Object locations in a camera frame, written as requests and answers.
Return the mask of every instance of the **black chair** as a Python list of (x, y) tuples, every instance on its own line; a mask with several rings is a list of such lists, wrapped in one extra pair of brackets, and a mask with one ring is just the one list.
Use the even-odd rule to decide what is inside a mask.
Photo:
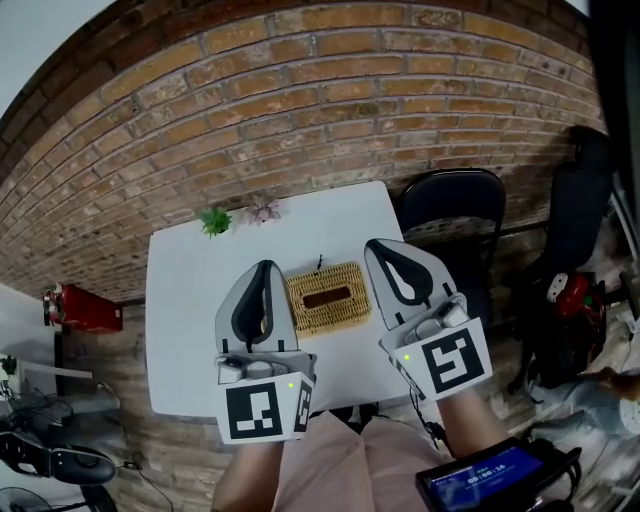
[(467, 297), (469, 316), (491, 324), (491, 295), (487, 276), (498, 243), (506, 195), (504, 185), (485, 169), (450, 169), (422, 175), (410, 183), (396, 204), (402, 232), (445, 218), (476, 217), (493, 221), (494, 231), (481, 257), (476, 240), (429, 246), (427, 250), (447, 266), (458, 291)]
[[(511, 394), (524, 384), (534, 354), (545, 387), (567, 382), (586, 368), (575, 348), (567, 346), (568, 327), (554, 318), (546, 294), (556, 274), (572, 272), (591, 257), (613, 191), (615, 166), (605, 135), (574, 126), (569, 138), (576, 146), (575, 159), (560, 165), (553, 175), (544, 251), (512, 284), (515, 336), (523, 346), (520, 371), (507, 388)], [(594, 291), (604, 297), (604, 283)], [(603, 318), (598, 346), (606, 338), (606, 311)]]
[(518, 286), (549, 281), (584, 265), (593, 253), (611, 193), (615, 171), (609, 141), (586, 126), (574, 126), (573, 162), (561, 164), (551, 182), (549, 228), (542, 255), (519, 277)]

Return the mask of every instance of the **black cable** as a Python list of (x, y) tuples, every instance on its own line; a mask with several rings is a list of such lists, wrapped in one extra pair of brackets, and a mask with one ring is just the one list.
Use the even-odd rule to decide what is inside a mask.
[[(35, 391), (42, 395), (42, 398), (39, 401), (31, 405), (24, 405), (22, 407), (18, 407), (14, 409), (13, 412), (9, 416), (7, 416), (7, 418), (5, 419), (5, 422), (7, 426), (9, 426), (10, 430), (24, 429), (25, 425), (28, 426), (29, 415), (42, 416), (56, 425), (62, 425), (62, 419), (44, 412), (44, 409), (46, 409), (47, 407), (51, 407), (56, 403), (64, 404), (67, 407), (68, 411), (70, 412), (69, 416), (75, 415), (73, 407), (71, 407), (71, 405), (65, 400), (62, 400), (61, 398), (56, 398), (55, 400), (49, 399), (50, 396), (55, 396), (55, 393), (52, 393), (50, 395), (45, 395), (38, 388), (35, 388)], [(23, 394), (20, 394), (20, 396), (34, 395), (37, 393), (35, 392), (23, 393)]]
[(580, 466), (580, 462), (577, 460), (574, 461), (571, 466), (569, 466), (567, 473), (569, 474), (569, 480), (571, 481), (571, 491), (565, 501), (571, 502), (578, 491), (580, 480), (582, 479), (582, 467)]
[(31, 391), (29, 393), (13, 393), (13, 395), (19, 396), (19, 397), (30, 396), (30, 395), (39, 395), (39, 396), (42, 396), (42, 399), (44, 399), (44, 398), (48, 398), (50, 396), (56, 396), (57, 393), (49, 393), (48, 395), (45, 395), (44, 392), (41, 391), (40, 389), (33, 388), (33, 391)]
[[(418, 419), (420, 420), (420, 423), (422, 423), (422, 427), (425, 429), (425, 431), (427, 432), (427, 434), (429, 434), (431, 436), (431, 440), (433, 441), (433, 445), (436, 447), (436, 450), (440, 451), (440, 448), (438, 448), (438, 439), (442, 439), (441, 436), (436, 435), (435, 429), (434, 429), (434, 424), (432, 422), (427, 422), (424, 420), (424, 416), (422, 416), (422, 412), (420, 412), (420, 408), (419, 408), (419, 402), (418, 402), (418, 397), (416, 396), (415, 401), (413, 400), (414, 397), (414, 392), (413, 392), (413, 388), (409, 388), (409, 398), (411, 399), (411, 405), (413, 405), (413, 408), (416, 411), (416, 414), (418, 415)], [(449, 447), (449, 443), (447, 443), (446, 441), (446, 436), (444, 439), (442, 439), (445, 443), (445, 445), (447, 445), (447, 448)]]
[(158, 489), (158, 487), (156, 487), (156, 485), (149, 480), (146, 476), (144, 476), (142, 474), (142, 470), (140, 468), (138, 468), (138, 473), (140, 473), (140, 476), (151, 486), (153, 487), (156, 491), (158, 491), (162, 497), (167, 500), (167, 503), (169, 503), (169, 507), (171, 507), (171, 512), (173, 512), (173, 501), (171, 501), (169, 498), (167, 498), (167, 495), (165, 493), (163, 493), (160, 489)]
[[(0, 491), (8, 491), (9, 489), (17, 489), (19, 491), (26, 491), (29, 494), (36, 494), (33, 491), (30, 491), (29, 489), (25, 489), (24, 487), (16, 487), (14, 485), (10, 486), (10, 487), (3, 487), (2, 489), (0, 489)], [(45, 500), (42, 496), (36, 494), (36, 496), (38, 496), (38, 498), (40, 498), (42, 501), (46, 502), (47, 500)]]

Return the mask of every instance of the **digital display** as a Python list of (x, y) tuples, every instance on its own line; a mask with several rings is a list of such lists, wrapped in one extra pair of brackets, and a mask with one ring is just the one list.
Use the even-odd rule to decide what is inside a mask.
[(517, 483), (541, 466), (542, 462), (538, 459), (514, 446), (485, 461), (435, 478), (430, 487), (446, 510), (467, 510)]

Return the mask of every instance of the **white wall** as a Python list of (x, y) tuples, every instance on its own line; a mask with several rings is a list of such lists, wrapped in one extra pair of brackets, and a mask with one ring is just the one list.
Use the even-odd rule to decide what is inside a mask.
[(42, 303), (0, 284), (0, 354), (53, 364), (53, 338), (53, 327), (43, 322)]
[(0, 1), (0, 116), (45, 60), (114, 0)]
[[(54, 332), (52, 327), (45, 327), (42, 304), (38, 300), (0, 284), (0, 353), (32, 362), (53, 364)], [(55, 391), (55, 378), (51, 375), (33, 374), (27, 375), (27, 378), (33, 387), (38, 387), (45, 393)], [(51, 505), (69, 505), (83, 501), (80, 488), (75, 485), (63, 484), (50, 478), (19, 475), (0, 462), (0, 489), (5, 487), (23, 487), (35, 492)]]

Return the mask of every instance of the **red object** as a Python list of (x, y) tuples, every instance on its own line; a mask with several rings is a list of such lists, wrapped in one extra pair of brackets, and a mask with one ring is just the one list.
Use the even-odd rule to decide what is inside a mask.
[(584, 305), (584, 296), (589, 289), (587, 279), (577, 272), (569, 274), (567, 285), (556, 298), (556, 315), (560, 318), (571, 318)]
[(122, 330), (122, 307), (75, 285), (62, 285), (58, 304), (62, 312), (52, 321), (72, 329), (93, 333)]

